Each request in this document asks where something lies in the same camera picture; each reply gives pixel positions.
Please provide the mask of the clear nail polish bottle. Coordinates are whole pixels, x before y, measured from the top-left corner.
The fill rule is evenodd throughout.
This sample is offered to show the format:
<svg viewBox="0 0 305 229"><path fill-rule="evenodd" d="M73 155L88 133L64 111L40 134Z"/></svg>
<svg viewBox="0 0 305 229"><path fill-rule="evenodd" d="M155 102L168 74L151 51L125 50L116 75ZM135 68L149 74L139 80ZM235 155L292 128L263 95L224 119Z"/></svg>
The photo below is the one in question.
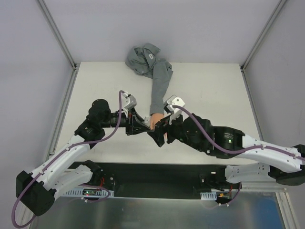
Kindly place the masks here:
<svg viewBox="0 0 305 229"><path fill-rule="evenodd" d="M150 126L150 117L149 116L146 116L144 118L144 124L147 125L147 126Z"/></svg>

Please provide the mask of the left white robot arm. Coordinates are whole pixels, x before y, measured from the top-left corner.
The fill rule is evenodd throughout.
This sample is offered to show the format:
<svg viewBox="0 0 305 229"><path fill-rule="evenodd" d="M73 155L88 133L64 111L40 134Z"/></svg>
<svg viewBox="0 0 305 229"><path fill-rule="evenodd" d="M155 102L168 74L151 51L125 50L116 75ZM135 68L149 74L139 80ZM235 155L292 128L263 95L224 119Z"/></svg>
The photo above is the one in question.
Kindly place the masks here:
<svg viewBox="0 0 305 229"><path fill-rule="evenodd" d="M137 114L136 105L136 99L128 93L119 95L119 110L114 113L106 100L93 101L85 120L61 150L31 172L21 171L17 175L17 201L38 217L72 188L82 184L97 185L101 180L101 168L90 160L68 174L64 172L96 144L112 137L120 127L125 128L127 135L147 132L149 127Z"/></svg>

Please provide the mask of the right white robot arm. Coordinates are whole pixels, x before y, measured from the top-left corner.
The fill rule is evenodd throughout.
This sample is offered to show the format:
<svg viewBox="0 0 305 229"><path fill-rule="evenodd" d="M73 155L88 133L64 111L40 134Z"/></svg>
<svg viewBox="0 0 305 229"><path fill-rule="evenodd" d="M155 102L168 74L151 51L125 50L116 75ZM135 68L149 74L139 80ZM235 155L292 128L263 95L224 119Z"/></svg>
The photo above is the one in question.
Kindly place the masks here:
<svg viewBox="0 0 305 229"><path fill-rule="evenodd" d="M305 182L305 147L277 146L227 126L212 126L210 120L190 114L172 120L162 119L149 131L158 146L178 140L209 156L219 159L243 158L255 161L245 166L226 166L224 172L214 176L219 188L231 183L271 179L286 186L299 186Z"/></svg>

